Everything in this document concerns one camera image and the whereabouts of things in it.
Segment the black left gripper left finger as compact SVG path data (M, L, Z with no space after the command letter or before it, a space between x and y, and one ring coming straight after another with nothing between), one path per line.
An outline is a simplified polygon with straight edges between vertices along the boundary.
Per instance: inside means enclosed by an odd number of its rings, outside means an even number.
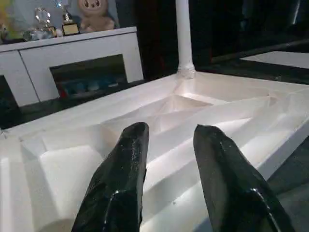
M72 227L73 232L138 232L149 126L126 127L113 150L94 172Z

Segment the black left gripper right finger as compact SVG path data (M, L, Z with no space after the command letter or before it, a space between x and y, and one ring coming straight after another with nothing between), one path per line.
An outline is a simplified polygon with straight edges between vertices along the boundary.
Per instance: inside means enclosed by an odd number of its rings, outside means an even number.
M221 129L198 124L193 147L213 231L295 231L269 184Z

